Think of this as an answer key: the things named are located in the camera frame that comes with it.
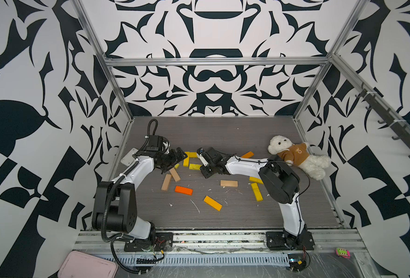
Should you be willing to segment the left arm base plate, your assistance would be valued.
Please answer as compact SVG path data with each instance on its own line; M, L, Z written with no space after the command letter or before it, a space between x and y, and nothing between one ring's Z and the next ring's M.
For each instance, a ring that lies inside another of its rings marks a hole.
M170 251L173 246L172 232L156 232L150 235L148 239L136 239L125 244L125 252L143 252L143 251Z

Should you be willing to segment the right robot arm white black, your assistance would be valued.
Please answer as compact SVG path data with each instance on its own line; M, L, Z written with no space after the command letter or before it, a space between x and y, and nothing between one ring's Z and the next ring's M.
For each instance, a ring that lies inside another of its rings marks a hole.
M283 217L285 236L297 241L305 230L299 192L300 178L280 157L248 159L223 154L214 148L199 148L197 156L203 163L200 167L205 178L214 174L242 175L260 179L270 197L278 202Z

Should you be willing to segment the amber orange block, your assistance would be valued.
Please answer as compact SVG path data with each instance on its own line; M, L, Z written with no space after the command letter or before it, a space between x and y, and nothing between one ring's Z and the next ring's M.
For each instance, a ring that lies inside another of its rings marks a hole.
M216 200L214 200L213 198L209 196L206 196L203 201L209 206L211 206L212 208L214 208L215 210L217 210L218 212L220 212L222 209L222 204L220 204L219 202L217 202Z

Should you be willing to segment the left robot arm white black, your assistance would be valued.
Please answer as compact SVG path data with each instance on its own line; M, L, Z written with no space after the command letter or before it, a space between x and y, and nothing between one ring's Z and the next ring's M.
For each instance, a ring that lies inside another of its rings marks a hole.
M138 216L136 190L155 169L162 174L187 158L181 149L171 149L170 142L156 135L158 121L151 119L142 147L132 155L134 161L111 181L100 182L96 189L92 228L100 231L104 242L120 240L153 241L155 226Z

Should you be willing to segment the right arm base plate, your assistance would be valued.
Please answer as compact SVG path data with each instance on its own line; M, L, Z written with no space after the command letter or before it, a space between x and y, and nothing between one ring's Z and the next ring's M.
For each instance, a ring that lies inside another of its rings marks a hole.
M266 246L272 251L314 250L314 238L305 228L298 236L294 236L286 231L266 232L265 236Z

